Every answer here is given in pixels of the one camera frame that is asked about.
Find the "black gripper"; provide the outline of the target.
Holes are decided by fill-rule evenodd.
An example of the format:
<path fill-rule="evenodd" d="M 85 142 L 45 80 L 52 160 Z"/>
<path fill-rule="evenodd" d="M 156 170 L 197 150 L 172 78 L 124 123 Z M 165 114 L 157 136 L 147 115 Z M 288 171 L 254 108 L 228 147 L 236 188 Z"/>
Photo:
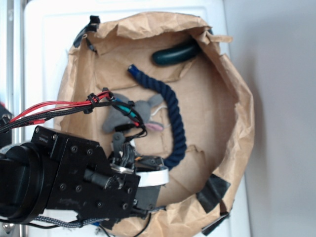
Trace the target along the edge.
<path fill-rule="evenodd" d="M 35 128 L 31 142 L 44 173 L 52 176 L 44 208 L 72 210 L 81 221 L 146 218 L 169 182 L 162 158 L 138 156 L 131 145 L 121 153 L 128 157 L 122 162 L 107 159 L 98 142 L 42 126 Z"/>

